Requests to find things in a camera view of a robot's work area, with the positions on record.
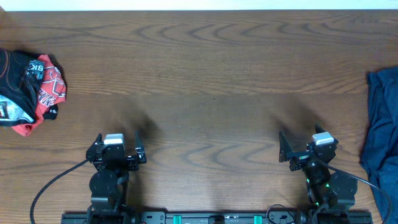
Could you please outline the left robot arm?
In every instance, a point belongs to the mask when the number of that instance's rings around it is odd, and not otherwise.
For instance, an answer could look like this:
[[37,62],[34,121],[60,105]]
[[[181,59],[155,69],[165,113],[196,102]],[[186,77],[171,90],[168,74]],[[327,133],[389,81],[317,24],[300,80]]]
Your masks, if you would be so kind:
[[127,206],[130,171],[147,162],[139,133],[134,133],[135,154],[125,155],[124,135],[99,134],[87,149],[86,158],[96,168],[89,183],[91,206],[87,209],[86,223],[138,224],[140,215]]

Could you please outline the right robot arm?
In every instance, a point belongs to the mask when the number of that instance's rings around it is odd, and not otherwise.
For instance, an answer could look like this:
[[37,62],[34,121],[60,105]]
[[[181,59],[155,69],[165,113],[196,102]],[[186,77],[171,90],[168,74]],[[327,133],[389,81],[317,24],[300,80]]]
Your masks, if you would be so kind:
[[338,140],[319,125],[315,126],[312,141],[306,150],[293,151],[283,132],[279,133],[279,162],[288,162],[293,172],[301,170],[306,176],[310,203],[324,210],[345,212],[355,204],[358,181],[327,167],[336,156]]

